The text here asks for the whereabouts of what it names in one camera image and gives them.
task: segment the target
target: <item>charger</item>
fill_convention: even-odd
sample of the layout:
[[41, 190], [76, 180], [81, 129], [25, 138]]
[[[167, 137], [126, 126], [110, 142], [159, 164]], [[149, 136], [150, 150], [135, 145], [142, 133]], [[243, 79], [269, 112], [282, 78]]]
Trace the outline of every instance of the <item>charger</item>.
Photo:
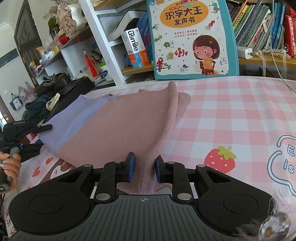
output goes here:
[[252, 48], [246, 48], [246, 47], [242, 47], [242, 46], [237, 46], [237, 55], [239, 58], [252, 58], [253, 56], [253, 50]]

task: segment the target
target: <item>red tassel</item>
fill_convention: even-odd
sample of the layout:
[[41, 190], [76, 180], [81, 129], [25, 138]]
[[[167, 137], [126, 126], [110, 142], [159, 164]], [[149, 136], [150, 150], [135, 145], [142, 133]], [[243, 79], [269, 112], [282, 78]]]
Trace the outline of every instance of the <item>red tassel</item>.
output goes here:
[[89, 59], [89, 57], [87, 56], [85, 50], [83, 50], [83, 53], [84, 53], [84, 57], [86, 59], [86, 62], [87, 62], [87, 65], [89, 66], [90, 70], [91, 70], [91, 75], [93, 77], [97, 77], [98, 76], [98, 73], [94, 67], [94, 65], [92, 64], [91, 60]]

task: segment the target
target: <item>yellow oval label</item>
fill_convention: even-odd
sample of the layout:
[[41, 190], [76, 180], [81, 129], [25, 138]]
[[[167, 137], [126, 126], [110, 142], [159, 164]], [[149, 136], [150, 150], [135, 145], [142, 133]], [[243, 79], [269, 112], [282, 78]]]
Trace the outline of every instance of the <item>yellow oval label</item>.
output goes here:
[[209, 13], [207, 5], [200, 1], [168, 5], [160, 14], [160, 21], [171, 28], [186, 28], [202, 22]]

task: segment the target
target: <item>gray ribbed plate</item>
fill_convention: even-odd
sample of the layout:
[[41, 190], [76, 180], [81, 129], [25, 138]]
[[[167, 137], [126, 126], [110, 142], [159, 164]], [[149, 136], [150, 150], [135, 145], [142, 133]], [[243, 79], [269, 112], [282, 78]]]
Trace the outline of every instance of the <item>gray ribbed plate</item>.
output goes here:
[[170, 195], [124, 196], [98, 204], [84, 223], [52, 236], [17, 232], [13, 241], [232, 241], [205, 225], [190, 205]]

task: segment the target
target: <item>checkered tablecloth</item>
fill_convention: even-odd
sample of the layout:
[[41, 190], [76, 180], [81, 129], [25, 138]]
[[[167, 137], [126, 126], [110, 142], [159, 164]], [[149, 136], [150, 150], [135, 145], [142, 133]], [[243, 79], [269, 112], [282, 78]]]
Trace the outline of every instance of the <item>checkered tablecloth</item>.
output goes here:
[[[288, 82], [296, 88], [296, 83]], [[124, 95], [166, 88], [167, 82], [153, 82], [142, 87], [126, 88], [107, 93]], [[231, 147], [236, 155], [235, 167], [226, 174], [270, 194], [281, 190], [296, 196], [296, 95], [281, 80], [260, 77], [220, 77], [176, 81], [177, 90], [191, 95], [184, 116], [175, 125], [161, 153], [164, 161], [181, 162], [187, 168], [207, 163], [223, 169], [224, 160], [211, 151]], [[8, 193], [3, 203], [9, 236], [15, 229], [9, 220], [8, 206], [21, 191], [61, 175], [71, 165], [54, 157], [46, 147], [39, 156], [23, 163], [17, 189]], [[170, 192], [167, 185], [157, 193]]]

